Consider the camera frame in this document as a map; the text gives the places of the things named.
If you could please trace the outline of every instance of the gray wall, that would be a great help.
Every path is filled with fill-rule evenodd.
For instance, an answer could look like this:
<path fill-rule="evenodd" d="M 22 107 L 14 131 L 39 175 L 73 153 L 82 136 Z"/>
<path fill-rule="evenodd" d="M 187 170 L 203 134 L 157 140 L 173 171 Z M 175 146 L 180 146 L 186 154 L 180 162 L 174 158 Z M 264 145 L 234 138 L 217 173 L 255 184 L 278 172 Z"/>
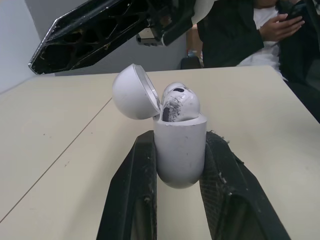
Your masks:
<path fill-rule="evenodd" d="M 25 2 L 42 39 L 56 18 L 84 3 L 85 0 L 25 0 Z M 134 37 L 93 66 L 60 72 L 56 75 L 118 73 L 132 63 L 141 65 L 146 71 L 176 70 L 186 55 L 185 35 L 167 47 L 141 46 Z"/>
<path fill-rule="evenodd" d="M 34 76 L 28 62 L 39 43 L 25 2 L 0 0 L 0 93 Z"/>

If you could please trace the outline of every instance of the white earbud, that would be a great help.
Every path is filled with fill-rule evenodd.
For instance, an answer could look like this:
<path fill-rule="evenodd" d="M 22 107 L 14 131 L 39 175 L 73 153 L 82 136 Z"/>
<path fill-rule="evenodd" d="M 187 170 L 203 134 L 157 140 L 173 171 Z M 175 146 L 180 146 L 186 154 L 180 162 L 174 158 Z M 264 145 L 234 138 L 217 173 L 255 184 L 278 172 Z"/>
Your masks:
<path fill-rule="evenodd" d="M 162 121 L 183 122 L 196 119 L 200 114 L 200 102 L 196 94 L 182 83 L 164 97 Z"/>
<path fill-rule="evenodd" d="M 162 98 L 161 98 L 161 105 L 164 104 L 165 97 L 168 95 L 168 93 L 169 93 L 171 90 L 173 90 L 173 89 L 175 89 L 175 88 L 183 88 L 183 87 L 185 87 L 185 86 L 186 86 L 186 85 L 184 85 L 184 84 L 181 83 L 181 82 L 173 82 L 173 83 L 169 84 L 169 85 L 165 88 L 165 90 L 163 91 Z"/>

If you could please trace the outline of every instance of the white shirt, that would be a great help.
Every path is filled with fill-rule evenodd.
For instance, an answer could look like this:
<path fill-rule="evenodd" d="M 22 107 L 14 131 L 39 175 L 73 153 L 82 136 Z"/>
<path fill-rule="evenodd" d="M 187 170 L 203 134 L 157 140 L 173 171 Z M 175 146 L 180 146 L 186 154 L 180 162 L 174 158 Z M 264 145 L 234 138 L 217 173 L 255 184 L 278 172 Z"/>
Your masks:
<path fill-rule="evenodd" d="M 256 25 L 256 29 L 260 29 L 269 19 L 274 18 L 278 15 L 278 10 L 276 7 L 254 9 L 253 20 Z M 279 46 L 278 42 L 275 41 L 264 41 L 264 48 L 255 52 L 254 54 L 248 56 L 238 66 L 261 66 L 269 65 L 274 68 L 274 70 L 281 75 L 279 70 Z"/>

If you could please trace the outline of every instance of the airpods case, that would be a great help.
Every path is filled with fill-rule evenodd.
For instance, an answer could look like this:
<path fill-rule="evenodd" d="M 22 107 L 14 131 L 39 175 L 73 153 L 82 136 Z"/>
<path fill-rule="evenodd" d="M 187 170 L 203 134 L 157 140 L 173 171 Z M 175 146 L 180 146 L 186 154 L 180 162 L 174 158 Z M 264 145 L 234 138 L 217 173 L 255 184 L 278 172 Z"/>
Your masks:
<path fill-rule="evenodd" d="M 115 78 L 112 99 L 128 118 L 153 118 L 157 173 L 173 188 L 187 188 L 200 178 L 205 163 L 207 118 L 195 93 L 174 82 L 162 101 L 144 69 L 132 64 Z"/>

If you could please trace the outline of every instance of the table seam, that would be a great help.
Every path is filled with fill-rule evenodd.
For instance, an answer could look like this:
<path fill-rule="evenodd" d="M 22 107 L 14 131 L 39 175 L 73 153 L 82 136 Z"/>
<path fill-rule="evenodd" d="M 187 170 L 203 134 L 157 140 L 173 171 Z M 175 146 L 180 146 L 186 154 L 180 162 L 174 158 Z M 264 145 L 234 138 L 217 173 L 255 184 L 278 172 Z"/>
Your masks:
<path fill-rule="evenodd" d="M 68 144 L 68 146 L 59 154 L 59 156 L 51 163 L 51 165 L 44 171 L 44 173 L 35 181 L 34 184 L 26 191 L 26 193 L 18 200 L 18 202 L 9 210 L 9 212 L 0 220 L 0 224 L 6 219 L 6 217 L 15 209 L 15 207 L 24 199 L 24 197 L 31 191 L 31 189 L 40 181 L 40 179 L 49 171 L 49 169 L 59 160 L 59 158 L 67 151 L 67 149 L 75 142 L 75 140 L 83 133 L 83 131 L 92 123 L 92 121 L 99 115 L 99 113 L 107 106 L 112 100 L 110 98 L 106 104 L 93 116 L 93 118 L 84 126 L 84 128 L 75 136 L 75 138 Z"/>

